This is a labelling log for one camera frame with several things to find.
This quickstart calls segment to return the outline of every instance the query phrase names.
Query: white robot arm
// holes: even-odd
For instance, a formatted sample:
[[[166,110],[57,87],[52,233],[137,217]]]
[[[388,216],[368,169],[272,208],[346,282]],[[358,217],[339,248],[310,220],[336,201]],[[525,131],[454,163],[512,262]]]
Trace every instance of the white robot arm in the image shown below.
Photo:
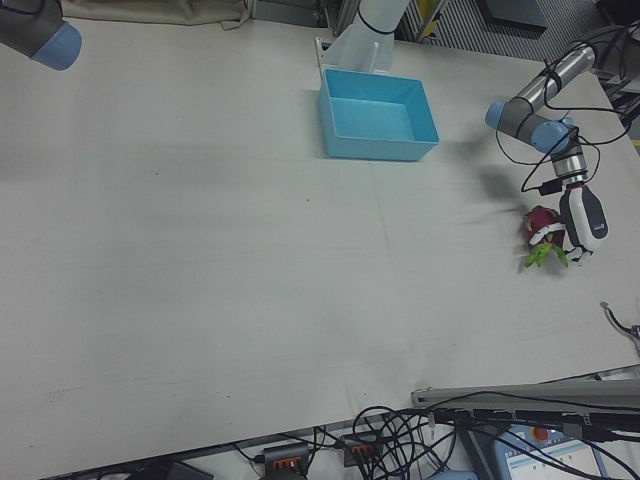
[[[494,102],[485,117],[491,128],[549,155],[556,179],[538,190],[547,195],[564,188],[560,215],[569,240],[583,253],[592,254],[602,245],[609,225],[600,200],[587,186],[587,165],[577,128],[571,121],[552,121],[536,112],[586,70],[618,73],[626,60],[627,77],[640,73],[640,62],[633,61],[640,55],[640,42],[632,36],[636,30],[636,25],[606,27],[577,40],[511,100]]]

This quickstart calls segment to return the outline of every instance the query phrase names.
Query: cable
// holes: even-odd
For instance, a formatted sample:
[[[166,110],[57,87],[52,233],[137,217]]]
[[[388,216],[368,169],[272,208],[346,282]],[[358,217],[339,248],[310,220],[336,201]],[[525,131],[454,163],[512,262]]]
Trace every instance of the cable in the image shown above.
[[[566,465],[565,463],[563,463],[561,460],[558,460],[557,458],[547,454],[546,452],[544,452],[543,450],[541,450],[539,447],[537,447],[536,445],[534,445],[533,443],[525,440],[524,438],[520,437],[519,435],[517,435],[516,433],[512,432],[511,430],[507,430],[505,433],[508,433],[509,435],[511,435],[512,437],[515,437],[517,440],[521,441],[522,443],[524,443],[525,445],[527,445],[530,448],[539,450],[541,454],[544,455],[545,458],[551,459],[556,461],[559,465],[562,466],[566,466],[567,468],[573,468],[569,465]],[[625,470],[627,470],[627,472],[634,478],[634,480],[640,480],[640,476],[638,476],[638,474],[636,472],[633,471],[633,469],[631,467],[629,467],[629,465],[627,465],[626,463],[624,463],[622,460],[620,460],[618,457],[616,457],[615,455],[613,455],[612,453],[609,453],[607,450],[605,450],[602,447],[596,446],[594,445],[592,442],[589,442],[587,440],[582,440],[582,439],[577,439],[580,440],[582,443],[590,446],[591,448],[594,448],[595,450],[598,450],[599,452],[603,453],[605,456],[609,457],[611,460],[613,460],[614,462],[618,463],[622,468],[624,468]]]
[[[604,308],[604,311],[607,313],[607,315],[609,316],[609,319],[613,322],[613,324],[621,331],[623,331],[624,333],[626,333],[627,335],[631,335],[633,336],[633,330],[631,330],[630,328],[625,327],[624,325],[622,325],[618,319],[616,318],[616,316],[613,313],[613,310],[611,310],[611,307],[609,307],[609,304],[607,302],[600,302],[600,306],[602,308]]]
[[[585,142],[586,142],[586,139],[582,135],[578,135],[578,139],[585,140]],[[600,158],[602,157],[602,152],[600,151],[600,149],[598,148],[597,145],[591,145],[589,143],[581,143],[580,145],[583,145],[583,146],[586,146],[586,147],[591,147],[596,152],[598,152],[598,158],[596,160],[596,166],[593,169],[593,173],[591,174],[591,177],[589,178],[589,180],[584,182],[584,183],[589,183],[591,180],[594,179],[594,177],[596,176],[596,173],[598,173],[598,169],[600,168]]]
[[[481,435],[485,435],[487,437],[490,437],[490,438],[494,439],[495,441],[500,442],[503,445],[506,445],[509,448],[512,448],[513,450],[515,450],[515,451],[517,451],[517,452],[519,452],[519,453],[521,453],[523,455],[526,455],[529,458],[532,458],[532,459],[534,459],[534,460],[536,460],[536,461],[538,461],[540,463],[544,463],[545,465],[548,465],[550,467],[553,467],[553,468],[556,468],[558,470],[561,470],[561,471],[563,471],[565,473],[570,473],[572,475],[576,475],[578,477],[582,477],[582,478],[588,479],[588,480],[603,480],[603,479],[606,479],[606,480],[627,480],[627,479],[621,479],[621,478],[603,477],[601,475],[592,475],[592,474],[589,474],[589,473],[586,473],[586,472],[582,472],[582,471],[580,471],[578,469],[575,469],[573,467],[569,467],[568,465],[564,464],[563,462],[561,462],[560,460],[558,460],[555,457],[551,457],[553,459],[553,461],[555,462],[555,463],[553,463],[553,462],[551,462],[551,461],[549,461],[549,460],[547,460],[545,458],[545,457],[550,457],[548,454],[543,452],[537,446],[527,442],[526,440],[524,440],[524,439],[522,439],[520,437],[518,437],[519,441],[521,441],[521,442],[523,442],[525,444],[529,444],[533,448],[533,450],[535,450],[536,452],[540,453],[542,455],[542,457],[533,455],[531,452],[529,452],[529,451],[527,451],[527,450],[525,450],[525,449],[523,449],[523,448],[521,448],[521,447],[519,447],[517,445],[514,445],[513,443],[505,440],[504,438],[499,437],[498,435],[493,435],[493,434],[491,434],[489,432],[485,432],[484,430],[475,429],[475,428],[469,428],[469,430],[474,432],[474,433],[479,433]]]
[[[496,142],[498,143],[498,148],[500,148],[500,151],[502,152],[502,154],[505,157],[507,157],[507,159],[509,159],[511,163],[515,163],[516,165],[528,165],[528,166],[535,165],[535,163],[532,163],[532,162],[519,162],[518,160],[515,160],[511,155],[509,155],[507,151],[504,149],[504,147],[502,146],[502,142],[500,142],[500,137],[498,136],[498,132],[499,130],[496,130]]]
[[[477,397],[479,395],[496,395],[499,397],[507,397],[507,398],[518,398],[521,400],[531,400],[533,402],[543,402],[543,403],[553,403],[558,405],[569,405],[572,407],[583,407],[583,408],[594,408],[599,410],[611,410],[614,412],[634,412],[640,413],[640,408],[637,407],[619,407],[619,406],[611,406],[611,405],[595,405],[592,403],[583,403],[583,402],[574,402],[571,400],[553,400],[550,398],[542,398],[542,397],[531,397],[527,395],[518,395],[515,393],[506,393],[506,392],[498,392],[495,390],[478,390],[477,392],[467,393],[465,395],[458,395],[455,397],[447,398],[446,400],[441,400],[439,402],[433,403],[428,407],[424,407],[421,409],[407,409],[405,412],[411,412],[417,415],[420,415],[420,412],[428,413],[432,411],[434,408],[439,407],[440,405],[444,405],[449,402],[453,402],[456,400],[464,400],[466,398]]]
[[[599,445],[596,445],[595,443],[590,442],[588,440],[580,439],[580,441],[582,443],[584,443],[585,445],[589,445],[594,450],[597,450],[598,452],[600,452],[605,457],[609,457],[610,460],[612,460],[613,462],[615,462],[618,465],[620,465],[623,469],[625,469],[627,471],[627,473],[629,475],[631,475],[635,480],[640,480],[640,476],[633,470],[633,468],[631,468],[625,462],[620,460],[620,458],[616,457],[614,454],[610,453],[609,451],[605,450],[604,448],[600,447]]]
[[[382,423],[374,426],[367,414],[378,413]],[[415,466],[421,471],[420,460],[426,458],[434,464],[436,471],[444,471],[447,461],[442,460],[434,451],[434,448],[455,435],[455,430],[441,436],[431,445],[426,445],[422,437],[422,429],[427,425],[421,420],[420,415],[408,415],[404,411],[395,411],[388,407],[369,407],[358,414],[352,425],[352,433],[355,439],[363,444],[375,445],[372,456],[361,459],[358,463],[361,475],[366,480],[384,480],[389,478],[409,479],[411,469]],[[367,431],[358,431],[358,428],[366,427]]]
[[[569,130],[567,130],[567,132],[560,138],[560,140],[558,140],[553,145],[553,147],[551,147],[549,149],[549,151],[544,154],[544,156],[538,161],[538,163],[535,164],[535,166],[533,167],[531,172],[529,172],[529,175],[527,175],[527,178],[524,179],[524,181],[522,182],[522,185],[520,186],[520,192],[521,193],[526,193],[526,192],[530,192],[532,190],[539,190],[540,189],[540,187],[528,187],[527,188],[527,183],[529,183],[529,180],[531,180],[531,177],[533,177],[533,174],[538,171],[538,168],[540,168],[540,165],[542,165],[547,158],[551,158],[551,154],[552,154],[551,152],[553,152],[555,150],[555,148],[558,145],[560,145],[572,133],[575,133],[577,135],[578,134],[578,127],[571,127]]]
[[[30,12],[28,10],[20,10],[19,8],[8,7],[4,4],[4,0],[0,0],[0,10],[6,10],[7,12],[17,13],[18,15],[35,16],[35,15],[40,15],[40,13],[42,13],[45,7],[45,3],[44,3],[45,1],[46,0],[40,0],[40,4],[38,5],[38,8]]]

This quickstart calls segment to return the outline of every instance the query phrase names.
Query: floor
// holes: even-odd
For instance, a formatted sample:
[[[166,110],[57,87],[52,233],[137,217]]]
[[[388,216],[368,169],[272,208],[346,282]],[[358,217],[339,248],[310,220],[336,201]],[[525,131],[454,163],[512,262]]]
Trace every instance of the floor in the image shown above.
[[[553,60],[581,35],[606,25],[592,0],[537,0],[548,24],[539,36],[487,26],[476,0],[451,0],[442,12],[433,45],[529,60]]]

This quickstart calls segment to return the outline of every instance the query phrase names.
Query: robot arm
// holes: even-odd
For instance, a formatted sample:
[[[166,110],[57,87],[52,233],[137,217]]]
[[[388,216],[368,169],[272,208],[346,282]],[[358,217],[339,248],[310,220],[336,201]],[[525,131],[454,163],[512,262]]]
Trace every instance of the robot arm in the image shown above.
[[[540,72],[511,100],[491,105],[485,117],[490,127],[550,156],[556,179],[545,182],[540,193],[547,195],[565,189],[560,200],[560,215],[571,243],[583,253],[595,252],[609,233],[604,210],[586,185],[588,169],[573,123],[570,119],[552,121],[536,112],[545,100],[555,97],[589,69],[617,74],[621,62],[627,60],[627,76],[640,73],[640,62],[628,62],[640,56],[640,43],[631,37],[636,29],[635,26],[606,27],[579,39],[560,60]]]
[[[55,70],[69,68],[82,45],[59,0],[0,0],[0,42]]]

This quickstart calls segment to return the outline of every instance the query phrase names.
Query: screen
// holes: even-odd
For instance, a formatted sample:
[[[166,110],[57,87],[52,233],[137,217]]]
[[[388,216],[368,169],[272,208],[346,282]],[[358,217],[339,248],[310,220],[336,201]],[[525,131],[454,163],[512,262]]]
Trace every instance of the screen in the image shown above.
[[[547,455],[585,473],[600,475],[593,450],[578,440],[571,440],[543,448]],[[579,477],[563,472],[519,452],[507,452],[507,465],[512,480],[576,480]]]

